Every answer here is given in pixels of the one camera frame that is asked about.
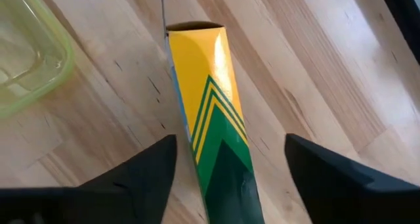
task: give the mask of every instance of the plastic container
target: plastic container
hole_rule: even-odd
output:
[[[73,58],[66,30],[42,0],[0,0],[0,118],[62,83]]]

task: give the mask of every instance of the wood grain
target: wood grain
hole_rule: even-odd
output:
[[[0,187],[76,186],[178,135],[164,223],[205,223],[163,50],[160,0],[44,0],[73,38],[62,86],[0,122]],[[227,27],[267,223],[310,223],[283,154],[297,133],[420,185],[420,68],[383,0],[166,0]]]

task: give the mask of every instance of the wooden floor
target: wooden floor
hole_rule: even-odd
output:
[[[45,0],[75,71],[0,122],[2,187],[78,185],[166,134],[164,223],[205,223],[163,51],[160,0]],[[266,223],[310,223],[283,153],[296,133],[420,185],[420,66],[383,0],[166,0],[168,23],[224,24]]]

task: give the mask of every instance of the yellow stripe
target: yellow stripe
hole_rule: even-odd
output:
[[[243,131],[245,131],[245,128],[244,128],[244,126],[242,125],[242,123],[240,123],[240,119],[237,117],[237,115],[236,115],[236,113],[234,112],[234,109],[231,107],[231,106],[229,106],[229,104],[228,104],[228,102],[226,101],[226,99],[223,97],[223,95],[219,92],[219,90],[217,90],[217,88],[213,85],[213,83],[210,83],[209,84],[209,90],[207,90],[207,92],[206,92],[206,96],[205,96],[205,101],[204,101],[204,104],[203,104],[203,110],[205,110],[205,105],[207,105],[207,101],[209,100],[209,95],[210,95],[210,92],[211,92],[211,90],[214,90],[214,92],[216,92],[216,94],[219,96],[219,98],[221,99],[221,101],[222,101],[222,103],[224,104],[224,105],[226,105],[226,107],[229,109],[229,112],[231,113],[231,115],[233,115],[233,117],[234,117],[234,119],[238,122],[238,124],[240,125],[240,127],[241,127],[241,129],[243,130]],[[201,124],[203,123],[203,120],[204,120],[204,114],[205,114],[205,112],[203,111],[203,112],[201,112],[201,115],[200,115],[200,118],[198,118],[198,126],[197,126],[197,131],[199,131],[200,130],[200,127],[201,127]],[[194,137],[194,141],[192,141],[192,149],[193,150],[195,150],[196,149],[196,146],[197,146],[197,140],[198,140],[198,137],[199,137],[199,135],[197,134],[195,137]]]
[[[209,118],[211,118],[211,115],[213,114],[213,109],[214,109],[215,105],[223,112],[224,116],[226,116],[226,118],[228,118],[229,122],[234,126],[235,130],[238,132],[240,137],[243,139],[244,143],[248,146],[246,136],[239,130],[235,121],[230,117],[229,113],[224,109],[222,104],[215,97],[213,97],[211,99],[211,102],[210,102],[210,115],[208,115]],[[197,164],[200,161],[201,152],[203,151],[203,144],[204,144],[204,141],[205,141],[205,136],[207,134],[207,130],[209,129],[210,121],[211,120],[208,119],[208,120],[205,121],[205,124],[204,124],[203,135],[201,136],[201,141],[199,143],[197,156],[196,156],[196,163]]]

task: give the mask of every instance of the green plastic container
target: green plastic container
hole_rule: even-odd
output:
[[[66,30],[42,0],[0,0],[0,118],[57,87],[73,60]]]

